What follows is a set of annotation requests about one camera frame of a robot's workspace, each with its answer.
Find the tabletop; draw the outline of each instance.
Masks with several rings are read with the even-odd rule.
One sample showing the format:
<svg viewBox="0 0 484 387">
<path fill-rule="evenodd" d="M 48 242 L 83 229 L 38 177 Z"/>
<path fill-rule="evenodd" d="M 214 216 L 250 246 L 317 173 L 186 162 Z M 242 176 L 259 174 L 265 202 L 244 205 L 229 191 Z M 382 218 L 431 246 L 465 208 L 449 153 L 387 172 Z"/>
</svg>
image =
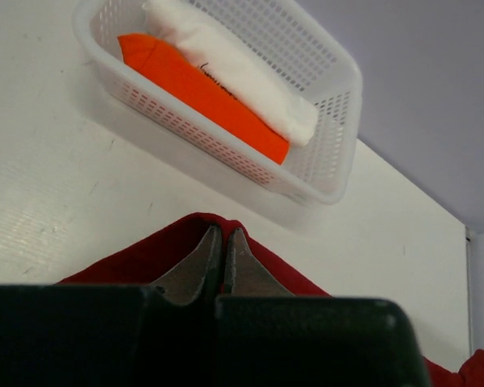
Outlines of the tabletop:
<svg viewBox="0 0 484 387">
<path fill-rule="evenodd" d="M 261 188 L 109 96 L 73 38 L 76 5 L 0 2 L 0 283 L 52 283 L 181 216 L 214 212 L 333 295 L 396 301 L 424 355 L 461 365 L 461 223 L 360 142 L 334 206 Z"/>
</svg>

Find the orange towel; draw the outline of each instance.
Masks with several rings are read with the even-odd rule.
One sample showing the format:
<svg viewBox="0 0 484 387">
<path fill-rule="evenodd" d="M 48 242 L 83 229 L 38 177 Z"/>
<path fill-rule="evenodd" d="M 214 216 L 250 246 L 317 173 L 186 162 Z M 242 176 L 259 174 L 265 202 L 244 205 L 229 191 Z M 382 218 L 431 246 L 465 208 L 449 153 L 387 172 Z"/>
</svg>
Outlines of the orange towel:
<svg viewBox="0 0 484 387">
<path fill-rule="evenodd" d="M 126 65 L 271 160 L 283 162 L 289 143 L 242 102 L 189 64 L 176 48 L 144 34 L 119 36 L 119 42 Z"/>
</svg>

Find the red fabric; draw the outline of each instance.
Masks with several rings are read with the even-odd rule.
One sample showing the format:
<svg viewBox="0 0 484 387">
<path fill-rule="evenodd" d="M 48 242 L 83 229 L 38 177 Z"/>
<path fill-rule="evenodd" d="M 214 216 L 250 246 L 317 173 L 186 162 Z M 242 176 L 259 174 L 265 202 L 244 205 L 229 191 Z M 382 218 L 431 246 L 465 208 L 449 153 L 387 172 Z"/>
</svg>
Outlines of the red fabric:
<svg viewBox="0 0 484 387">
<path fill-rule="evenodd" d="M 249 237 L 242 224 L 215 214 L 190 214 L 148 238 L 92 264 L 87 269 L 65 278 L 61 283 L 119 283 L 143 284 L 156 280 L 190 254 L 208 227 L 218 224 L 223 230 L 223 248 L 227 238 L 238 227 L 244 229 L 253 255 L 291 293 L 297 295 L 325 295 L 300 272 L 279 256 Z M 484 351 L 478 350 L 458 373 L 447 371 L 426 360 L 434 387 L 484 387 Z"/>
</svg>

